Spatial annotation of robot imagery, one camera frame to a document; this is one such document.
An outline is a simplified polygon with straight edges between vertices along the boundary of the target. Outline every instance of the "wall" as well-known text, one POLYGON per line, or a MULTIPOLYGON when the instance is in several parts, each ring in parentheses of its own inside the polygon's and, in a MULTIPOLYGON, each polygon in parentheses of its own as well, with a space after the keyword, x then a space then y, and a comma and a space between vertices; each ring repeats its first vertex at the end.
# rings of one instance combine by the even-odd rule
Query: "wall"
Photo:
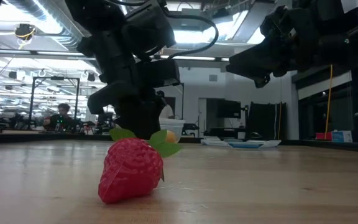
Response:
MULTIPOLYGON (((275 78, 271 75, 271 81, 263 88, 256 88, 254 82, 248 78, 228 73, 226 76, 226 99, 241 101, 241 106, 254 103, 279 103, 287 104, 287 138, 299 139, 298 124, 298 95, 295 85, 291 82, 291 76, 294 72, 288 72, 281 78, 275 78)), ((244 123, 244 114, 242 119, 231 119, 235 126, 244 123)))
MULTIPOLYGON (((199 98, 224 98, 226 74, 218 68, 180 68, 180 78, 185 84, 185 101, 183 118, 188 123, 198 120, 199 98), (209 75, 217 75, 216 82, 209 82, 209 75)), ((158 88, 165 92, 165 96, 175 97, 175 114, 181 117, 181 86, 158 88)))
MULTIPOLYGON (((185 102, 183 117, 188 123, 198 120, 199 98, 221 98, 240 101, 241 106, 255 103, 279 103, 282 100, 287 103, 287 136, 289 139, 299 138, 298 127, 298 95, 295 86, 291 82, 292 73, 284 77, 272 77, 265 87, 256 89, 254 82, 248 78, 222 73, 218 68, 180 68, 181 81, 185 84, 185 102), (209 82, 209 75, 217 75, 217 82, 209 82)), ((181 117, 181 86, 169 86, 159 88, 166 96, 175 97, 175 114, 181 117)), ((242 119, 230 119, 233 126, 245 124, 244 112, 242 119)), ((230 127, 228 119, 225 126, 230 127)))

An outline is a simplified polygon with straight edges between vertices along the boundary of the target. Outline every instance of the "orange ball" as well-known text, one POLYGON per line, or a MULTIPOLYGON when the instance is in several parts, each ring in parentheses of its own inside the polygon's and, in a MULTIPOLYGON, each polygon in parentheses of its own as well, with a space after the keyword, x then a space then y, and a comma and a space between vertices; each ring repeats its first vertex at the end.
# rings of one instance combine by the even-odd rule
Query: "orange ball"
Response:
POLYGON ((176 143, 177 137, 175 136, 175 133, 167 130, 167 138, 165 140, 166 140, 166 142, 176 143))

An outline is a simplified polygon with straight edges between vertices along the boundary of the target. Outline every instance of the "strawberry leaf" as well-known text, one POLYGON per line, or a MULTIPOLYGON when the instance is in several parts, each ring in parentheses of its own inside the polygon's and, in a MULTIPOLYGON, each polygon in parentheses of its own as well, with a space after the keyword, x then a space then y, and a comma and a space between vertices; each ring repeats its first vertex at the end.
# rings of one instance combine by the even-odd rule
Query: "strawberry leaf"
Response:
POLYGON ((114 128, 110 130, 110 136, 113 141, 119 141, 126 138, 136 138, 136 135, 127 129, 114 128))
POLYGON ((159 144, 165 142, 166 139, 167 139, 167 130, 160 130, 152 135, 149 144, 152 147, 158 146, 159 144))
POLYGON ((154 149, 160 154, 162 158, 166 158, 179 152, 182 147, 175 143, 163 142, 155 146, 154 149))

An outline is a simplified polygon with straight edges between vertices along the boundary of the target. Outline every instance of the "wooden tabletop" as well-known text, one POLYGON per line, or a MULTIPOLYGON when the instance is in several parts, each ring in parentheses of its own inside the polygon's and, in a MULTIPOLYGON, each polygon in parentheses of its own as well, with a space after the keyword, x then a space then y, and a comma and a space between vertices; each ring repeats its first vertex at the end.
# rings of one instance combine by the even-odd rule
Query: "wooden tabletop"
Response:
POLYGON ((184 145, 148 197, 98 198, 110 142, 0 144, 0 224, 357 223, 358 152, 184 145))

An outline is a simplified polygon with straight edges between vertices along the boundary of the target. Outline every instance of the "person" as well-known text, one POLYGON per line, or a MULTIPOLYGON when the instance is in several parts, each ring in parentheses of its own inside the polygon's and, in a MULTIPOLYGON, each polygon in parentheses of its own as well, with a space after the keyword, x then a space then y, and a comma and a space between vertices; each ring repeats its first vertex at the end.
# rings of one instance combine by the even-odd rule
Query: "person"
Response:
POLYGON ((163 91, 157 92, 158 96, 162 97, 162 100, 165 102, 165 107, 162 109, 160 113, 160 118, 169 118, 169 119, 175 119, 175 116, 173 115, 173 111, 170 105, 165 101, 165 93, 163 91))
POLYGON ((61 103, 57 106, 57 108, 59 114, 55 114, 44 119, 44 128, 46 130, 63 130, 72 126, 74 120, 68 115, 70 106, 66 103, 61 103))

